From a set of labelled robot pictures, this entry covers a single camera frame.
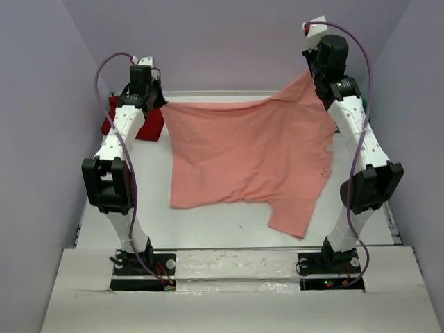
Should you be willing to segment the pink t shirt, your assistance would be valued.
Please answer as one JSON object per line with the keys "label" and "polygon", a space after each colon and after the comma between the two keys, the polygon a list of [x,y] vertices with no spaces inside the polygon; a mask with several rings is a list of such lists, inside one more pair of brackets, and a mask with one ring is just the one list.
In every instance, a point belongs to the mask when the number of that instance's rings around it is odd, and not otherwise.
{"label": "pink t shirt", "polygon": [[271,228],[303,238],[330,174],[336,126],[309,72],[260,101],[170,102],[170,204],[268,203]]}

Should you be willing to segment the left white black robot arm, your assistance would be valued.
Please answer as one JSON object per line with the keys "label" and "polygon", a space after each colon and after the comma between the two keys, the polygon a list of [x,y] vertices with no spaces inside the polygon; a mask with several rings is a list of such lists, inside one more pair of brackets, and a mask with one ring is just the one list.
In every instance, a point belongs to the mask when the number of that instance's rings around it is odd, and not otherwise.
{"label": "left white black robot arm", "polygon": [[130,152],[148,115],[163,102],[159,70],[132,65],[130,82],[119,96],[114,116],[108,117],[109,132],[81,166],[90,205],[106,216],[120,239],[114,263],[139,274],[154,275],[155,260],[151,240],[137,219],[138,188]]}

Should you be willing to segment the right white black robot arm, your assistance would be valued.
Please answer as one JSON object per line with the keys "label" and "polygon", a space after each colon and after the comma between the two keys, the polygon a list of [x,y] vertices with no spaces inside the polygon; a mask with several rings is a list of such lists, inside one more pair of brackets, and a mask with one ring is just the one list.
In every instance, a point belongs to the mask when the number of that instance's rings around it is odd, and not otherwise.
{"label": "right white black robot arm", "polygon": [[349,178],[340,186],[343,208],[321,250],[302,253],[297,267],[301,275],[330,274],[357,258],[357,243],[367,220],[388,201],[404,175],[393,163],[368,123],[356,81],[345,74],[348,43],[339,35],[320,33],[308,37],[303,51],[316,95],[334,120],[352,160]]}

